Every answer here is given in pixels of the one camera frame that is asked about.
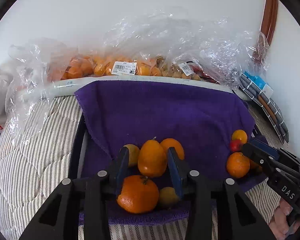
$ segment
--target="red cherry tomato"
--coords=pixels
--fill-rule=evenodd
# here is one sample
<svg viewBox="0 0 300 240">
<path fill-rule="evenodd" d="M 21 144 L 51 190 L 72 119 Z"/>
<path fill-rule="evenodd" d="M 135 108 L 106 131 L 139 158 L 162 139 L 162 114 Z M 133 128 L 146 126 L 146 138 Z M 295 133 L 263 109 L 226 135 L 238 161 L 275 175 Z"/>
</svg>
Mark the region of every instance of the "red cherry tomato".
<svg viewBox="0 0 300 240">
<path fill-rule="evenodd" d="M 229 148 L 232 152 L 240 152 L 241 147 L 242 147 L 241 140 L 231 140 Z"/>
</svg>

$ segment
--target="plastic wrap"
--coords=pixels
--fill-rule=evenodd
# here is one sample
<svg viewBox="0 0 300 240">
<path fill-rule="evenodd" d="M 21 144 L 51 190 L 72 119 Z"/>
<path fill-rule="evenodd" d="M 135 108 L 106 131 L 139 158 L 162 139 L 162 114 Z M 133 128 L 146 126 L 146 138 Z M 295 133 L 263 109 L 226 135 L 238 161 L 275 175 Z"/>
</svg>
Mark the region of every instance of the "plastic wrap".
<svg viewBox="0 0 300 240">
<path fill-rule="evenodd" d="M 46 87 L 60 80 L 72 56 L 77 53 L 77 49 L 69 49 L 51 39 L 10 47 L 9 55 L 14 59 L 16 71 L 8 87 L 5 109 L 15 147 L 28 143 L 41 131 L 53 97 Z"/>
<path fill-rule="evenodd" d="M 73 56 L 68 63 L 66 70 L 62 72 L 61 80 L 92 75 L 95 66 L 93 58 L 92 54 L 77 54 Z"/>
<path fill-rule="evenodd" d="M 198 22 L 178 9 L 173 13 L 160 10 L 132 20 L 123 19 L 107 33 L 104 45 L 106 57 L 112 58 L 106 74 L 111 74 L 114 58 L 121 56 L 130 62 L 140 62 L 136 74 L 195 80 L 200 80 L 199 76 L 212 77 L 230 87 L 238 86 L 244 71 L 265 73 L 268 49 L 260 32 L 238 30 L 227 19 Z M 180 64 L 188 64 L 194 73 L 188 75 Z"/>
</svg>

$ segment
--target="finger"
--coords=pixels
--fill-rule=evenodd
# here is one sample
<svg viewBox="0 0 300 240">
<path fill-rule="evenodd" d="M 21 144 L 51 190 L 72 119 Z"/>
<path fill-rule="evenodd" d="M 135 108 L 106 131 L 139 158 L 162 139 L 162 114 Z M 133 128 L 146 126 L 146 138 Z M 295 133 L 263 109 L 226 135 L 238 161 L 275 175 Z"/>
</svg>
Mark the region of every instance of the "finger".
<svg viewBox="0 0 300 240">
<path fill-rule="evenodd" d="M 300 226 L 300 219 L 297 220 L 297 221 L 293 224 L 293 230 L 292 230 L 292 233 L 291 233 L 290 235 L 294 234 L 294 233 L 298 230 L 299 226 Z"/>
<path fill-rule="evenodd" d="M 279 229 L 277 228 L 274 218 L 271 219 L 271 221 L 269 223 L 269 227 L 270 227 L 272 233 L 274 234 L 275 239 L 277 239 L 277 240 L 285 239 L 285 235 L 282 232 L 280 232 Z"/>
<path fill-rule="evenodd" d="M 280 207 L 276 208 L 273 217 L 277 224 L 277 228 L 285 235 L 289 231 L 289 226 L 287 223 L 287 217 Z"/>
<path fill-rule="evenodd" d="M 292 210 L 292 207 L 289 205 L 287 201 L 285 201 L 283 198 L 280 199 L 279 203 L 280 208 L 282 209 L 283 213 L 288 216 Z"/>
</svg>

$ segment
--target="striped cushion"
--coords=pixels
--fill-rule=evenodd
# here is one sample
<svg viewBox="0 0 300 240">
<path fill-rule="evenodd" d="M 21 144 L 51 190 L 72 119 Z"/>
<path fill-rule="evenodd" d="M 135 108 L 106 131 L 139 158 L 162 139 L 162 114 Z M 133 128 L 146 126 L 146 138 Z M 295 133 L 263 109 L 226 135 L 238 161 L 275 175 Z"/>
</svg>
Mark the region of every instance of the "striped cushion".
<svg viewBox="0 0 300 240">
<path fill-rule="evenodd" d="M 27 123 L 29 129 L 39 111 L 40 109 L 35 108 Z M 281 147 L 271 126 L 253 107 L 249 111 L 269 144 Z M 45 199 L 68 176 L 71 150 L 81 114 L 74 96 L 53 99 L 49 117 L 44 122 L 41 133 L 30 138 L 27 145 L 17 149 L 13 148 L 9 127 L 5 126 L 0 138 L 0 231 L 7 240 L 20 237 Z M 266 222 L 269 222 L 279 204 L 279 196 L 267 186 L 266 181 L 246 194 Z M 217 239 L 215 210 L 212 211 L 212 222 L 212 238 Z M 184 239 L 186 227 L 186 219 L 150 227 L 109 226 L 111 238 L 115 240 Z M 78 234 L 79 240 L 83 239 L 83 226 L 78 228 Z"/>
</svg>

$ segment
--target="orange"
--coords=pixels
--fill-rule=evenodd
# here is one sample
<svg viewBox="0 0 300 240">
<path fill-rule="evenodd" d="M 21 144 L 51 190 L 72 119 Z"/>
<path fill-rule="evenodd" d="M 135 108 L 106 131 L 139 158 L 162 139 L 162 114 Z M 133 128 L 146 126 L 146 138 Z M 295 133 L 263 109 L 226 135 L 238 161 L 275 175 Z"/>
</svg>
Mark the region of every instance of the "orange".
<svg viewBox="0 0 300 240">
<path fill-rule="evenodd" d="M 94 61 L 95 63 L 100 63 L 101 61 L 103 61 L 103 59 L 102 59 L 102 57 L 99 56 L 99 55 L 94 55 L 94 56 L 93 56 L 93 61 Z"/>
<path fill-rule="evenodd" d="M 160 177 L 167 168 L 167 155 L 156 140 L 148 140 L 140 149 L 138 169 L 142 175 Z"/>
<path fill-rule="evenodd" d="M 231 140 L 240 140 L 243 144 L 245 144 L 248 141 L 248 136 L 244 130 L 236 130 L 232 134 Z"/>
<path fill-rule="evenodd" d="M 150 64 L 151 67 L 156 67 L 157 66 L 157 58 L 156 57 L 155 58 L 151 58 L 149 60 L 149 64 Z"/>
<path fill-rule="evenodd" d="M 153 67 L 151 69 L 151 75 L 152 76 L 157 76 L 157 77 L 161 77 L 162 76 L 161 71 L 160 71 L 160 69 L 158 67 Z"/>
<path fill-rule="evenodd" d="M 81 66 L 81 60 L 77 59 L 77 58 L 73 58 L 70 63 L 69 63 L 70 67 L 80 67 Z"/>
<path fill-rule="evenodd" d="M 158 200 L 157 185 L 144 176 L 133 175 L 124 179 L 117 203 L 130 213 L 140 214 L 152 211 Z"/>
<path fill-rule="evenodd" d="M 130 61 L 130 59 L 128 59 L 127 57 L 125 57 L 125 56 L 119 56 L 119 57 L 117 57 L 116 58 L 116 60 L 115 61 L 120 61 L 120 62 L 129 62 Z"/>
<path fill-rule="evenodd" d="M 137 63 L 137 75 L 151 76 L 150 67 L 144 63 Z"/>
<path fill-rule="evenodd" d="M 235 152 L 229 156 L 226 167 L 231 176 L 239 179 L 248 173 L 250 161 L 249 158 L 242 153 Z"/>
<path fill-rule="evenodd" d="M 180 160 L 184 160 L 185 158 L 185 151 L 183 150 L 183 147 L 181 145 L 181 143 L 179 143 L 177 140 L 175 139 L 172 139 L 172 138 L 167 138 L 167 139 L 164 139 L 160 145 L 162 146 L 162 148 L 164 149 L 164 151 L 167 153 L 168 152 L 168 149 L 170 147 L 174 147 L 177 154 L 178 154 L 178 157 Z"/>
<path fill-rule="evenodd" d="M 107 64 L 106 72 L 105 72 L 107 76 L 111 76 L 112 75 L 113 65 L 114 65 L 114 62 L 110 62 L 110 63 Z"/>
<path fill-rule="evenodd" d="M 197 81 L 201 81 L 201 78 L 200 78 L 200 76 L 199 76 L 198 74 L 192 75 L 192 76 L 191 76 L 191 79 L 197 80 Z"/>
<path fill-rule="evenodd" d="M 93 73 L 91 62 L 87 59 L 83 59 L 81 63 L 81 70 L 84 75 L 91 75 Z"/>
<path fill-rule="evenodd" d="M 68 70 L 68 78 L 81 78 L 83 76 L 83 72 L 79 67 L 71 67 Z"/>
<path fill-rule="evenodd" d="M 172 72 L 168 71 L 168 70 L 162 70 L 162 76 L 163 77 L 171 77 L 172 76 Z"/>
<path fill-rule="evenodd" d="M 249 159 L 249 161 L 250 161 L 250 169 L 252 170 L 254 169 L 260 170 L 260 168 L 262 169 L 262 167 L 259 164 L 255 163 L 253 160 Z"/>
<path fill-rule="evenodd" d="M 64 72 L 60 80 L 68 79 L 68 73 Z"/>
<path fill-rule="evenodd" d="M 159 201 L 158 204 L 163 208 L 170 208 L 179 202 L 179 197 L 177 196 L 173 187 L 164 187 L 159 191 Z"/>
<path fill-rule="evenodd" d="M 106 70 L 106 66 L 105 64 L 101 63 L 97 63 L 95 68 L 94 68 L 94 74 L 98 77 L 101 77 L 104 73 L 105 73 L 105 70 Z"/>
<path fill-rule="evenodd" d="M 181 73 L 179 71 L 174 71 L 172 73 L 172 76 L 171 77 L 174 77 L 174 78 L 181 78 Z"/>
<path fill-rule="evenodd" d="M 182 73 L 181 78 L 184 78 L 184 79 L 191 79 L 191 76 L 186 76 L 186 74 Z"/>
</svg>

